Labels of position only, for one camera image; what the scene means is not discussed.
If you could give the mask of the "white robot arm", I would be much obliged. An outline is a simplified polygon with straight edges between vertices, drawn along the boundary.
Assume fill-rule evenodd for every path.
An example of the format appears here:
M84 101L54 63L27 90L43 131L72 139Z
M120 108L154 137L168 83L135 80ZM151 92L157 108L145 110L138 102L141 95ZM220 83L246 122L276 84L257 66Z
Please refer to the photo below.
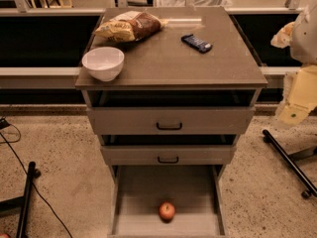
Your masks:
M311 0L293 22L284 25L270 44L290 47L290 56L301 62L297 72L285 75L283 99L275 111L280 124L296 126L317 107L317 0Z

